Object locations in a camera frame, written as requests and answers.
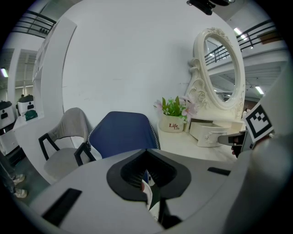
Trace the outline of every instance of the white ornate mirror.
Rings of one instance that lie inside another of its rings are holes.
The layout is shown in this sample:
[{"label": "white ornate mirror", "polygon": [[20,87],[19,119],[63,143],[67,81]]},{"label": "white ornate mirror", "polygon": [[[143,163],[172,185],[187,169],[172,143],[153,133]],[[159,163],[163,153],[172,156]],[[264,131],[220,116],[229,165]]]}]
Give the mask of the white ornate mirror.
[{"label": "white ornate mirror", "polygon": [[[206,38],[204,42],[204,55],[207,67],[231,58],[225,46],[212,37]],[[232,64],[232,70],[228,72],[214,73],[213,69],[207,70],[213,89],[217,97],[223,102],[229,101],[235,90],[235,67],[233,61]]]},{"label": "white ornate mirror", "polygon": [[218,28],[195,39],[189,62],[192,78],[186,94],[198,105],[198,117],[240,120],[245,95],[244,65],[236,38],[233,43]]}]

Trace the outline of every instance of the mirror frame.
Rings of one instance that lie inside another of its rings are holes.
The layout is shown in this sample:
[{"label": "mirror frame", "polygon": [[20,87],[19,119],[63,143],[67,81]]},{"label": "mirror frame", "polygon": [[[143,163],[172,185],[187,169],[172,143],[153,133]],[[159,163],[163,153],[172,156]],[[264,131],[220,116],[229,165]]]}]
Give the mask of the mirror frame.
[{"label": "mirror frame", "polygon": [[[209,37],[218,40],[228,50],[235,69],[235,89],[229,100],[226,102],[223,102],[220,98],[218,98],[207,71],[204,54],[204,42]],[[191,66],[190,72],[192,73],[192,79],[186,94],[189,94],[192,90],[197,92],[206,91],[210,101],[214,104],[214,106],[221,110],[229,110],[237,105],[237,114],[235,114],[235,117],[238,117],[239,112],[242,112],[245,96],[244,65],[243,63],[240,64],[239,58],[236,56],[236,52],[232,47],[229,38],[221,29],[214,27],[207,28],[198,34],[194,42],[194,58],[189,62],[189,65]],[[198,80],[201,80],[198,82],[201,85],[201,89],[197,87],[198,85],[196,84],[196,81]]]}]

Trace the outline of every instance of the ceiling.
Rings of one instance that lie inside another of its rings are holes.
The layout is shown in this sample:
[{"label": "ceiling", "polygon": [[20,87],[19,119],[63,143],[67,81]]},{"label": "ceiling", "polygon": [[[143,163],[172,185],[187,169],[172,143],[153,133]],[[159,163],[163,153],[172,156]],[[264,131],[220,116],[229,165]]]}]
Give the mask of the ceiling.
[{"label": "ceiling", "polygon": [[58,19],[73,5],[82,0],[50,0],[48,4],[41,10],[40,14],[49,17],[52,20]]},{"label": "ceiling", "polygon": [[[245,99],[258,101],[262,95],[256,90],[259,86],[266,93],[281,73],[285,62],[275,62],[245,67]],[[235,71],[225,71],[210,76],[217,93],[230,95],[234,90]]]},{"label": "ceiling", "polygon": [[[3,49],[0,53],[0,67],[5,68],[9,73],[10,63],[12,59],[13,49]],[[16,70],[16,87],[33,84],[33,68],[36,60],[37,53],[28,53],[22,51],[18,60]],[[8,78],[0,75],[0,89],[7,89]]]},{"label": "ceiling", "polygon": [[213,12],[220,16],[224,21],[227,21],[239,10],[241,10],[241,8],[243,8],[249,1],[250,0],[236,0],[228,6],[216,5],[216,7],[213,9]]}]

